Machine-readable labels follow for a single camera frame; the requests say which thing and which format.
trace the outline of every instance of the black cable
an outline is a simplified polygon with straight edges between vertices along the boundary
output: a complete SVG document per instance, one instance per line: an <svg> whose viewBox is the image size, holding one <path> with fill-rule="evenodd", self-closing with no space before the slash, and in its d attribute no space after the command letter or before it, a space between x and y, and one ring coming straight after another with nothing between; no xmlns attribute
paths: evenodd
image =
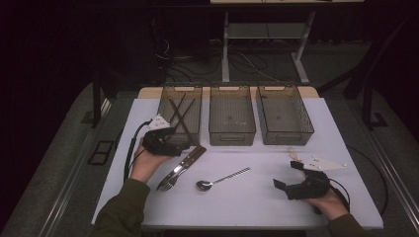
<svg viewBox="0 0 419 237"><path fill-rule="evenodd" d="M348 199L347 199L347 201L348 201L348 205L351 205L351 197L349 196L349 193L348 193L348 191L345 189L345 187L343 187L343 185L342 184L340 184L339 182L337 182L337 181L335 181L335 180L333 180L333 179L329 179L329 181L332 181L332 182L334 182L334 183L336 183L337 185L339 185L344 191L345 191L345 193L346 193L346 196L348 197Z"/></svg>
<svg viewBox="0 0 419 237"><path fill-rule="evenodd" d="M242 69L240 69L235 63L239 63L235 58L228 56L228 62L231 64L231 66L233 66L237 71L244 73L244 74L248 74L248 75L255 75L258 74L257 71L255 71L255 69L253 68L252 72L248 72L248 71L244 71Z"/></svg>
<svg viewBox="0 0 419 237"><path fill-rule="evenodd" d="M385 211L386 211L386 209L387 209L387 206L388 206L388 185L387 185L387 181L385 180L384 174L379 169L379 167L376 165L376 163L374 163L373 160L370 157L368 157L366 154L364 154L360 150L356 149L355 147L352 147L352 146L349 146L349 145L346 145L346 146L348 148L351 148L352 150L354 150L355 152L357 152L358 154L360 154L364 158L366 158L367 161L369 161L373 165L373 167L377 170L377 172L379 174L379 177L381 178L382 184L384 186L384 203L382 205L381 211L379 212L379 214L381 216L383 216L384 213L385 213Z"/></svg>
<svg viewBox="0 0 419 237"><path fill-rule="evenodd" d="M185 75L185 76L186 76L186 78L188 78L188 80L189 80L190 82L192 82L191 77L190 77L188 74L186 74L184 71L181 71L181 70L176 69L176 68L173 68L173 67L170 67L169 69L170 69L170 70L173 70L173 71L177 71L177 72L182 73L183 75Z"/></svg>
<svg viewBox="0 0 419 237"><path fill-rule="evenodd" d="M214 52L210 52L209 56L200 56L197 57L195 55L190 55L190 56L174 56L172 58L172 62L173 63L177 63L177 62L197 62L197 61L202 61L202 60L208 60L213 56L221 56L222 51L220 50L215 50Z"/></svg>
<svg viewBox="0 0 419 237"><path fill-rule="evenodd" d="M132 167L132 164L135 162L135 160L136 160L136 158L138 158L139 157L139 155L141 155L142 154L142 152L144 152L145 151L145 149L143 149L142 151L140 151L133 159L132 159L132 162L129 164L129 167L128 167L128 169L130 170L130 168Z"/></svg>
<svg viewBox="0 0 419 237"><path fill-rule="evenodd" d="M131 139L131 143L129 145L129 150L128 150L128 154L126 155L126 165L124 168L124 180L126 180L128 178L128 173L129 173L129 160L132 156L132 151L133 151L133 146L136 143L136 137L138 136L139 131L145 126L145 125L149 125L151 122L153 121L153 119L151 119L150 121L145 121L143 124L141 124L135 132L135 135L133 136L133 138Z"/></svg>
<svg viewBox="0 0 419 237"><path fill-rule="evenodd" d="M172 78L172 80L174 81L174 82L176 82L177 80L172 76L172 75L170 75L169 73L165 73L166 74L166 76L168 76L168 77L170 77L170 78Z"/></svg>
<svg viewBox="0 0 419 237"><path fill-rule="evenodd" d="M167 39L163 39L163 40L167 44L166 49L163 52L155 52L155 55L160 59L170 61L170 54L169 54L170 53L170 51L169 51L170 50L170 43Z"/></svg>
<svg viewBox="0 0 419 237"><path fill-rule="evenodd" d="M248 57L248 56L245 56L242 52L239 52L239 51L237 51L237 52L235 52L235 53L237 53L237 54L239 54L240 55L240 57L239 58L244 58L244 59L248 59L248 60L250 60L250 58ZM235 60L235 61L237 61L237 63L238 64L240 64L240 65L243 65L243 66L245 66L245 67L248 67L248 68L252 68L253 70L259 70L259 71L261 71L261 70L265 70L265 69L267 69L268 68L268 63L266 62L266 60L265 59L263 59L261 56L259 56L259 55L254 55L254 54L252 54L252 56L254 56L254 57L256 57L256 58L258 58L262 63L263 63L263 66L261 66L261 67L259 67L259 66L256 66L256 63L254 63L254 62L252 62L252 64L254 65L254 66L252 66L251 64L249 64L249 61L247 61L247 60L243 60L244 62L241 62L240 60L238 60L238 59L236 59L236 58L234 58L234 57L229 57L230 59L232 59L232 60Z"/></svg>
<svg viewBox="0 0 419 237"><path fill-rule="evenodd" d="M210 83L210 79L209 78L207 78L207 77L203 77L203 76L198 76L198 77L192 77L193 79L203 79L204 81L206 81L206 82L209 82Z"/></svg>
<svg viewBox="0 0 419 237"><path fill-rule="evenodd" d="M263 73L262 71L260 71L260 69L259 68L257 68L255 65L254 65L254 63L252 62L252 61L250 61L250 59L247 57L247 56L245 56L243 53L241 53L241 52L237 52L238 54L240 54L242 57L244 57L244 59L246 59L247 60L247 62L256 70L256 72L258 72L259 74L261 74L262 76L264 76L264 77L267 77L267 78L269 78L269 79L271 79L271 80L275 80L275 81L279 81L278 79L276 79L276 78L274 78L274 77L271 77L271 76L269 76L269 75L267 75L267 74L265 74L265 73Z"/></svg>
<svg viewBox="0 0 419 237"><path fill-rule="evenodd" d="M120 140L121 140L121 136L123 135L123 129L120 131L120 133L118 133L118 135L117 135L117 139L115 139L115 143L116 143L116 146L115 146L115 149L117 149L118 148L118 144L120 144Z"/></svg>
<svg viewBox="0 0 419 237"><path fill-rule="evenodd" d="M192 74L195 74L195 75L199 75L199 76L205 76L205 75L210 75L210 74L213 74L215 71L216 71L216 69L218 68L218 66L219 66L219 64L221 63L221 58L217 61L217 63L216 63L216 66L215 66L215 68L213 69L213 70L211 70L211 71L209 71L209 72L202 72L202 73L198 73L198 72L194 72L194 71L192 71L191 69L189 69L188 67L186 67L186 66L182 66L182 65L179 65L179 64L173 64L173 66L178 66L178 67L181 67L181 68L183 68L183 69L185 69L185 70L187 70L187 71L189 71L190 73L192 73Z"/></svg>

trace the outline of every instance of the sleeve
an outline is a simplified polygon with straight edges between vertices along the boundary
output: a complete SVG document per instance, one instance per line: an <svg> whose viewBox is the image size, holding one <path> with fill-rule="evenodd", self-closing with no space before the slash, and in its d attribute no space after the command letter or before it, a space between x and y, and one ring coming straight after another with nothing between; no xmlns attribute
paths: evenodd
<svg viewBox="0 0 419 237"><path fill-rule="evenodd" d="M140 236L145 200L149 193L150 187L145 183L127 179L120 193L108 200L99 211L90 237Z"/></svg>
<svg viewBox="0 0 419 237"><path fill-rule="evenodd" d="M327 227L332 237L375 237L363 229L352 214L342 215L330 221Z"/></svg>

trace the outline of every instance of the table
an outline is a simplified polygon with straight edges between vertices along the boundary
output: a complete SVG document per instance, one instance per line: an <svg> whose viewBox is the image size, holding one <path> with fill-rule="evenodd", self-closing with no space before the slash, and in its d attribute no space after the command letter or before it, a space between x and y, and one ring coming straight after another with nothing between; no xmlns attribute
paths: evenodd
<svg viewBox="0 0 419 237"><path fill-rule="evenodd" d="M104 185L96 215L109 198L123 185L123 170L129 143L136 128L153 118L159 104L161 88L144 88L132 104L119 147ZM151 193L144 210L143 228L154 229L312 229L323 226L326 219L313 212L311 206L288 200L284 192L275 189L273 179L288 185L300 183L304 177L290 167L287 146L266 146L262 143L256 103L253 109L257 132L252 146L210 146L208 124L208 88L203 92L201 144L208 151L167 192L155 191L165 177L190 150L181 157L164 163L149 180ZM382 219L372 201L354 162L345 147L339 130L321 98L312 88L300 88L315 132L305 146L295 146L298 158L312 156L345 163L348 168L326 172L340 182L351 195L351 210L365 228L382 228ZM214 181L250 167L239 177L214 186L202 193L195 188L199 180Z"/></svg>

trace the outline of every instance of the gray storage bin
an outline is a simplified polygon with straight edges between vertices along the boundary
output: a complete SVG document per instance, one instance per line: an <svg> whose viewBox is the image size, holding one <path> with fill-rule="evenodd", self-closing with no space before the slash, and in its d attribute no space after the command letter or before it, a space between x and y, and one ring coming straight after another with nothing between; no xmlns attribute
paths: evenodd
<svg viewBox="0 0 419 237"><path fill-rule="evenodd" d="M202 83L166 83L160 98L158 114L164 117L176 132L169 138L170 143L190 142L200 144Z"/></svg>
<svg viewBox="0 0 419 237"><path fill-rule="evenodd" d="M213 146L251 146L256 125L250 87L243 82L211 83L209 143Z"/></svg>
<svg viewBox="0 0 419 237"><path fill-rule="evenodd" d="M294 82L259 82L256 92L265 145L305 145L314 133Z"/></svg>

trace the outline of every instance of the utensil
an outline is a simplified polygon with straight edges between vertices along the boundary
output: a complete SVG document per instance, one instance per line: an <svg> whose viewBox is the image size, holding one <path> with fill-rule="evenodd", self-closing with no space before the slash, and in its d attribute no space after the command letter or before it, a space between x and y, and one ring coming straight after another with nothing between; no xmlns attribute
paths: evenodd
<svg viewBox="0 0 419 237"><path fill-rule="evenodd" d="M168 174L160 182L157 186L157 190L164 192L172 189L178 181L179 176L187 171L206 151L207 150L203 146L198 145L172 172L170 172L170 174Z"/></svg>
<svg viewBox="0 0 419 237"><path fill-rule="evenodd" d="M236 173L234 173L234 174L232 174L232 175L229 175L229 176L227 176L227 177L224 177L224 178L222 178L222 179L220 179L220 180L217 180L217 181L214 181L214 182L209 182L209 181L198 181L198 182L197 182L197 189L198 189L199 191L203 191L203 192L208 191L208 190L209 190L209 189L210 189L213 185L215 185L216 183L219 183L219 182L224 181L224 180L228 180L228 179L230 179L230 178L233 178L234 176L241 175L241 174L246 173L246 172L248 172L248 171L250 171L250 167L247 167L246 169L243 169L243 170L241 170L241 171L239 171L239 172L236 172Z"/></svg>

